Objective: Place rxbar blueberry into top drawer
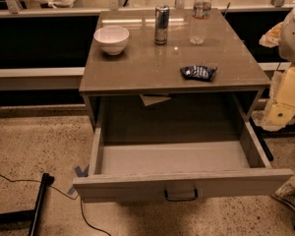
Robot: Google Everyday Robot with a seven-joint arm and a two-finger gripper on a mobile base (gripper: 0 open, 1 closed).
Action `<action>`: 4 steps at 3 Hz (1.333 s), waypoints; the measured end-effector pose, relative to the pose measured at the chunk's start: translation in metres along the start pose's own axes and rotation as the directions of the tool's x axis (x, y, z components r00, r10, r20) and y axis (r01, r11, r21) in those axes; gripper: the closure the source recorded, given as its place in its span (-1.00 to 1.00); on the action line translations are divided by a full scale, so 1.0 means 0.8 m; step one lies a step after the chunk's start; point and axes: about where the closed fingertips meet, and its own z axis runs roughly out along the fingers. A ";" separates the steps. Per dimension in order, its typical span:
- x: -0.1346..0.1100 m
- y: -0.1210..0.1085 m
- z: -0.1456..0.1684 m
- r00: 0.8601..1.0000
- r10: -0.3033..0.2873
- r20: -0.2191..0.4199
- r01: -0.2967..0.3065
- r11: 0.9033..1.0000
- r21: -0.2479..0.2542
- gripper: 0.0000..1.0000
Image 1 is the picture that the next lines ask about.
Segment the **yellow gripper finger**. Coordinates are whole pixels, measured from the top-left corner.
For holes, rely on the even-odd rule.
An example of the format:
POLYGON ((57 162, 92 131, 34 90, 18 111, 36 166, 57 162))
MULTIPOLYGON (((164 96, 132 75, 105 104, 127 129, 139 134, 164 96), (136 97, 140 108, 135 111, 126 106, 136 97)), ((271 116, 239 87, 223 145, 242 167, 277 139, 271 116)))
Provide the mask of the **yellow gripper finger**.
POLYGON ((267 48, 273 48, 275 46, 278 46, 281 28, 282 28, 282 22, 276 24, 274 27, 269 29, 260 38, 259 45, 267 47, 267 48))
POLYGON ((295 64, 284 72, 274 72, 269 96, 265 121, 270 126, 286 126, 295 116, 295 64))

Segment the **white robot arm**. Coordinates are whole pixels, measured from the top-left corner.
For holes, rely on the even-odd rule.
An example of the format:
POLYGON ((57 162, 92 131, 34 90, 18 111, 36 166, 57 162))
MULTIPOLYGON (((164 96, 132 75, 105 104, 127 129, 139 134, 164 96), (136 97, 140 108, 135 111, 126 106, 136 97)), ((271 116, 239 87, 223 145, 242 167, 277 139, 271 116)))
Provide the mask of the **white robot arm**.
POLYGON ((265 33, 259 44, 278 47, 279 56, 290 62, 283 73, 271 79, 270 100, 265 105, 261 126, 267 131, 278 131, 295 117, 295 5, 282 23, 265 33))

